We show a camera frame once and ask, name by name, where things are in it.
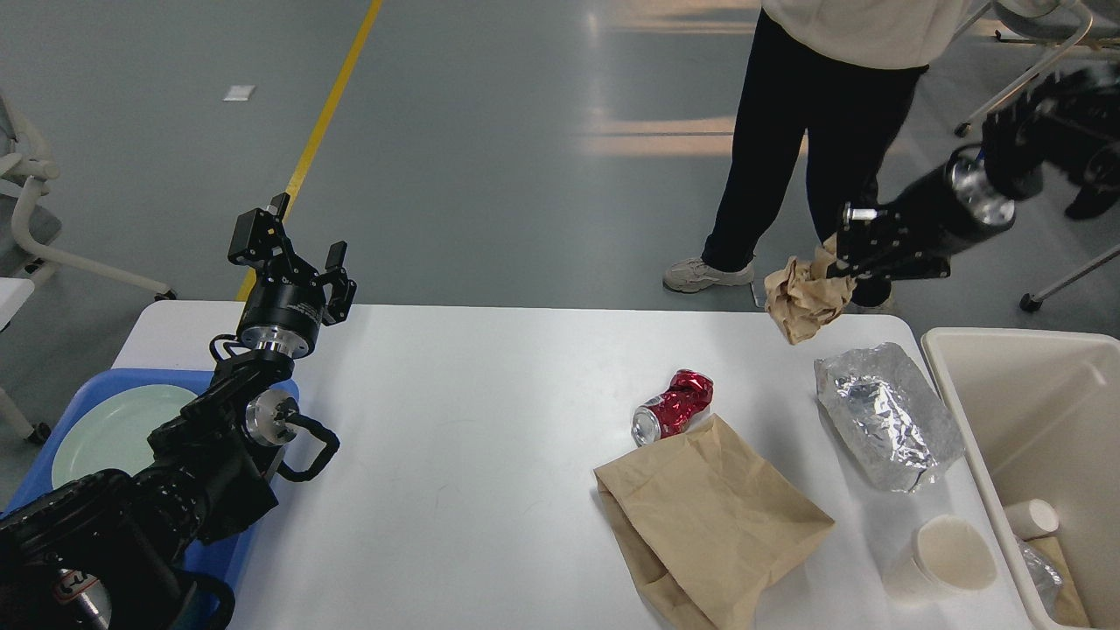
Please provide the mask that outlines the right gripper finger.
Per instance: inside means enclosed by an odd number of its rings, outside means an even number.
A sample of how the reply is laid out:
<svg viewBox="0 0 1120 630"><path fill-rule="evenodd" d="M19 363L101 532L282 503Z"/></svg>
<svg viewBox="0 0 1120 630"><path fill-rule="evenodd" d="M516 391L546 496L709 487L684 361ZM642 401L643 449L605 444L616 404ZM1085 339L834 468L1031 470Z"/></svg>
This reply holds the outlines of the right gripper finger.
<svg viewBox="0 0 1120 630"><path fill-rule="evenodd" d="M948 278L951 265L945 256L880 254L857 256L853 275L861 279L883 279L888 282Z"/></svg>
<svg viewBox="0 0 1120 630"><path fill-rule="evenodd" d="M844 204L837 216L836 262L829 265L827 276L881 276L897 250L899 226L884 209Z"/></svg>

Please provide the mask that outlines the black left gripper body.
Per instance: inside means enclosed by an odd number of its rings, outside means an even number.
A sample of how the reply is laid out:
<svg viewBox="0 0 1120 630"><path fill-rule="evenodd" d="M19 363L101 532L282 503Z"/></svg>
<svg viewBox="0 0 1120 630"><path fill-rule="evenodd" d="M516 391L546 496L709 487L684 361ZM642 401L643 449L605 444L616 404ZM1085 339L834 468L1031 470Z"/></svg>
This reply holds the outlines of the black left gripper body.
<svg viewBox="0 0 1120 630"><path fill-rule="evenodd" d="M320 328L348 318L356 291L357 282L337 266L260 275L241 312L237 340L244 348L267 348L293 359L311 355Z"/></svg>

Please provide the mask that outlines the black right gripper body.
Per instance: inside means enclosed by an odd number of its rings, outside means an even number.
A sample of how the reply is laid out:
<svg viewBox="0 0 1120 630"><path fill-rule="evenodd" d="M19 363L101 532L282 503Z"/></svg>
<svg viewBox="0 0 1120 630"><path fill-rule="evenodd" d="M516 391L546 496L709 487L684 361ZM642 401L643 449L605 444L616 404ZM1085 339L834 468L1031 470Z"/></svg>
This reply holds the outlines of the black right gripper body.
<svg viewBox="0 0 1120 630"><path fill-rule="evenodd" d="M1011 230L1016 205L996 189L982 158L952 156L879 209L875 240L904 254L951 258Z"/></svg>

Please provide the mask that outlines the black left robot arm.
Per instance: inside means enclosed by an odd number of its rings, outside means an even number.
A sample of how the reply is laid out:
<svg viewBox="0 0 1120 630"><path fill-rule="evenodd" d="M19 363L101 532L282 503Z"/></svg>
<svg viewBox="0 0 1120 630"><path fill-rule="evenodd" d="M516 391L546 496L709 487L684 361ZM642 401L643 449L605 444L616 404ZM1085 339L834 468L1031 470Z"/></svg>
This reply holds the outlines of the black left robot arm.
<svg viewBox="0 0 1120 630"><path fill-rule="evenodd" d="M207 390L148 436L153 462L103 469L3 518L4 629L172 629L200 593L207 629L224 629L235 591L185 569L193 543L224 541L277 506L270 482L311 481L339 438L300 411L280 383L347 319L356 282L335 242L316 269L284 234L287 192L241 214L228 262L255 272L236 330L211 340Z"/></svg>

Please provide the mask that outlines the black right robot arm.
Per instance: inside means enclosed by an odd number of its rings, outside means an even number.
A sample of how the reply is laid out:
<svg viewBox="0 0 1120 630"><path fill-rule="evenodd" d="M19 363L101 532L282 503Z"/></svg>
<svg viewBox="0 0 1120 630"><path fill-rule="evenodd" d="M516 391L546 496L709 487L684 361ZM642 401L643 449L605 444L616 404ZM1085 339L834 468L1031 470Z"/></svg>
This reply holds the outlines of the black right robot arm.
<svg viewBox="0 0 1120 630"><path fill-rule="evenodd" d="M828 276L948 277L952 256L1012 226L1016 205L1040 194L1046 164L1088 189L1117 189L1116 65L1040 80L896 200L844 205Z"/></svg>

